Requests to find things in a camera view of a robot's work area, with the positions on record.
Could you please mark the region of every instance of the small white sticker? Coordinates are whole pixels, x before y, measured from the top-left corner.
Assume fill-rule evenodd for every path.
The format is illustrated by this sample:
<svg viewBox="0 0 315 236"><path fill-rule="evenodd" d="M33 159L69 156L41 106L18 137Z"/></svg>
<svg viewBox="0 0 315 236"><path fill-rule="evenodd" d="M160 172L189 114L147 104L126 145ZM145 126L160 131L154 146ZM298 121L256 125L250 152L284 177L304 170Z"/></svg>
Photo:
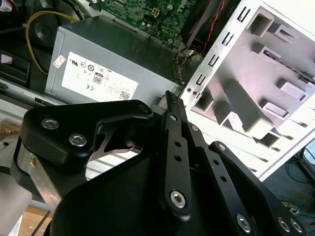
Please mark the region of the small white sticker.
<svg viewBox="0 0 315 236"><path fill-rule="evenodd" d="M66 61L63 55L59 55L57 59L54 61L53 65L59 69L59 67Z"/></svg>
<svg viewBox="0 0 315 236"><path fill-rule="evenodd" d="M70 52L62 86L95 101L109 102L131 100L138 83Z"/></svg>
<svg viewBox="0 0 315 236"><path fill-rule="evenodd" d="M0 5L0 11L2 12L10 12L12 11L12 6L7 0L2 0Z"/></svg>

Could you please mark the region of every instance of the wooden surface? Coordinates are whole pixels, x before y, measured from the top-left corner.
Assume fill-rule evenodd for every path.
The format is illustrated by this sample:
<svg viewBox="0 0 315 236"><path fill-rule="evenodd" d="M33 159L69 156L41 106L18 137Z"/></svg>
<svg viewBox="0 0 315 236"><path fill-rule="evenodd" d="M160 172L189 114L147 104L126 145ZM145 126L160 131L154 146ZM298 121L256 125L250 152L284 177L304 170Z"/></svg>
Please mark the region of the wooden surface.
<svg viewBox="0 0 315 236"><path fill-rule="evenodd" d="M19 230L19 236L30 236L41 219L45 216L47 212L44 210L36 209L33 207L28 207L23 213L23 219L21 227ZM45 229L47 228L49 222L51 221L52 215L50 214L43 225L38 230L36 236L43 236Z"/></svg>

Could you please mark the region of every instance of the cable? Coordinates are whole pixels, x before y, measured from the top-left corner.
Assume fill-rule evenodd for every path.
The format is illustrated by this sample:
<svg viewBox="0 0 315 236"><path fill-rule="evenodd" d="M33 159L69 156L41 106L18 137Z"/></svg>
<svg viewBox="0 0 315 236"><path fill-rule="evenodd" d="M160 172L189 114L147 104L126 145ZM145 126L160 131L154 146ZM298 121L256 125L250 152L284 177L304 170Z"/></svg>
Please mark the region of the cable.
<svg viewBox="0 0 315 236"><path fill-rule="evenodd" d="M36 233L38 232L38 230L40 229L40 227L42 226L42 224L45 222L45 220L47 219L47 217L49 216L50 211L48 211L46 213L46 215L44 215L44 217L41 219L41 221L38 223L38 225L36 226L36 228L34 229L33 233L31 234L31 236L35 236Z"/></svg>
<svg viewBox="0 0 315 236"><path fill-rule="evenodd" d="M290 166L289 166L289 170L287 169L287 167L289 166L289 164L285 164L285 170L286 170L286 173L288 174L288 176L292 179L292 180L294 180L294 181L296 181L296 182L298 182L298 183L310 183L310 182L302 182L302 181L298 181L298 180L296 180L296 179L294 179L292 176L291 176L291 170L290 170Z"/></svg>
<svg viewBox="0 0 315 236"><path fill-rule="evenodd" d="M52 10L49 10L49 11L39 11L39 12L36 12L35 14L33 14L27 24L26 24L26 30L25 30L25 37L26 37L26 43L28 45L28 48L29 48L29 51L30 51L30 54L31 54L31 57L33 58L36 66L38 67L38 69L43 72L44 74L48 75L48 73L45 71L45 69L39 64L38 62L38 59L36 58L35 54L34 54L34 51L33 51L33 48L31 46L31 41L30 41L30 26L31 26L31 23L39 16L41 15L44 15L44 14L55 14L55 15L59 15L59 16L62 16L64 18L67 18L73 22L77 22L78 20L75 19L74 17L72 16L69 16L69 15L66 15L64 13L61 13L61 12L57 12L57 11L52 11Z"/></svg>
<svg viewBox="0 0 315 236"><path fill-rule="evenodd" d="M314 160L315 160L315 157L314 157L314 155L307 149L307 148L305 148L305 150L312 156L312 158L314 158Z"/></svg>
<svg viewBox="0 0 315 236"><path fill-rule="evenodd" d="M72 8L72 10L75 12L80 20L84 20L83 15L80 13L78 7L73 2L71 2L70 0L63 0L63 2L65 2Z"/></svg>
<svg viewBox="0 0 315 236"><path fill-rule="evenodd" d="M15 11L19 11L18 6L15 4L15 2L13 0L7 0L11 7L15 10Z"/></svg>
<svg viewBox="0 0 315 236"><path fill-rule="evenodd" d="M212 21L212 23L211 23L211 29L210 29L210 32L209 32L209 34L208 34L208 40L207 40L207 42L205 43L205 46L204 46L204 49L203 49L203 52L202 52L202 55L203 55L203 56L205 56L205 54L206 54L206 50L207 50L207 47L208 47L208 43L209 43L210 40L211 40L211 34L212 34L213 30L214 30L215 23L217 22L217 20L218 20L220 14L221 14L221 12L224 10L225 4L226 4L226 0L223 0L220 9L217 11L216 16L214 17L214 19L213 19L213 21Z"/></svg>

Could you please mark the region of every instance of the white metal frame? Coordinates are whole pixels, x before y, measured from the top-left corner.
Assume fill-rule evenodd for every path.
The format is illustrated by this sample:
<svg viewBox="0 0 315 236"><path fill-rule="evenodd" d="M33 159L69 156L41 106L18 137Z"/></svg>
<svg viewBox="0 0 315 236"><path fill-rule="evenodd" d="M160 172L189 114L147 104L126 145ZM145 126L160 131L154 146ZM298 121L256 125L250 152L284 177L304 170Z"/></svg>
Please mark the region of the white metal frame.
<svg viewBox="0 0 315 236"><path fill-rule="evenodd" d="M303 26L294 23L292 20L282 15L281 12L279 12L279 8L277 10L273 9L272 3L269 3L269 4L261 3L261 5L265 9L272 12L274 15L286 21L292 27L294 27L295 29L297 29L298 31L300 31L301 33L309 37L311 40L315 41L315 36L311 32L307 31ZM208 75L206 74L205 71L202 71L205 66L208 66L208 64L202 66L200 70L198 68L195 75L199 76L200 73L203 73L203 75ZM210 79L214 73L215 73L214 69L212 69L212 71L209 72ZM196 103L198 95L192 96L191 94L184 92L182 97L186 102L189 101L190 105L194 105ZM289 120L286 123L284 123L283 126L279 128L278 131L280 131L280 133L282 134L286 134L286 132L288 132L289 129L292 129L293 130L292 132L296 136L294 140L282 138L279 141L275 142L275 144L273 144L274 147L276 147L277 145L282 146L283 148L281 149L281 151L277 151L276 148L274 149L267 148L263 145L257 144L253 139L251 139L248 136L245 136L233 130L229 130L225 127L219 126L216 121L210 120L208 118L203 117L202 115L195 113L194 111L190 110L190 107L187 107L187 113L188 113L189 121L196 124L204 132L205 140L208 143L211 143L215 140L220 140L226 143L227 146L241 159L241 161L243 161L243 163L246 166L248 166L250 169L256 170L254 174L261 181L264 181L277 168L279 168L283 163L285 163L289 158L291 158L295 153L297 153L302 147L307 145L309 142L311 142L315 138L315 121L314 121L315 107L312 107L312 106L315 106L315 95L309 98L289 118ZM305 111L309 112L308 116L310 118L306 118ZM297 123L301 121L303 123L307 123L308 126L301 127L300 125L298 125Z"/></svg>

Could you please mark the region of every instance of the red wire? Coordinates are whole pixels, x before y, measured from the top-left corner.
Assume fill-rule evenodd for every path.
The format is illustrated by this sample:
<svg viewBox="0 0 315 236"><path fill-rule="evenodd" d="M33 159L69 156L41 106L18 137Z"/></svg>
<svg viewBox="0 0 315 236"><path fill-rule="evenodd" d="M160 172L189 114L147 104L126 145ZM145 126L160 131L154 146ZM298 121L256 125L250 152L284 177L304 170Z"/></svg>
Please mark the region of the red wire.
<svg viewBox="0 0 315 236"><path fill-rule="evenodd" d="M11 4L12 8L15 11L18 11L18 7L17 7L17 5L15 4L15 2L13 0L7 0L7 1Z"/></svg>
<svg viewBox="0 0 315 236"><path fill-rule="evenodd" d="M226 0L223 0L220 9L219 9L218 12L216 13L215 18L213 19L213 21L212 21L212 23L211 23L211 30L210 30L209 35L208 35L208 40L207 40L207 42L205 43L205 47L204 47L203 52L202 52L202 55L203 55L203 56L205 56L205 53L206 53L208 44L209 44L210 39L211 39L211 34L212 34L212 32L213 32L213 30L214 30L214 27L215 27L215 23L216 23L216 21L218 20L218 18L219 18L219 16L220 16L221 12L223 11L223 9L224 9L224 7L225 7L225 4L226 4Z"/></svg>

